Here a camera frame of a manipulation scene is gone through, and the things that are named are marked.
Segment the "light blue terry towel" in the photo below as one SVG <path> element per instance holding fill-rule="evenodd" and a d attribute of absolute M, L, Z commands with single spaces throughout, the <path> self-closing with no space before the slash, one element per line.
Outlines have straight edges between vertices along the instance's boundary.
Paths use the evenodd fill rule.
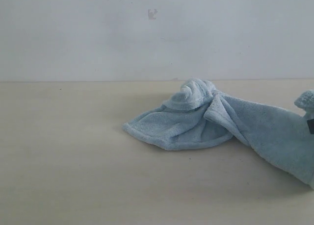
<path fill-rule="evenodd" d="M 123 125 L 134 138 L 164 150 L 198 150 L 232 138 L 252 148 L 271 165 L 301 182 L 314 184 L 314 93 L 303 92 L 289 110 L 239 99 L 219 91 L 207 80 L 186 81 L 161 107 Z"/>

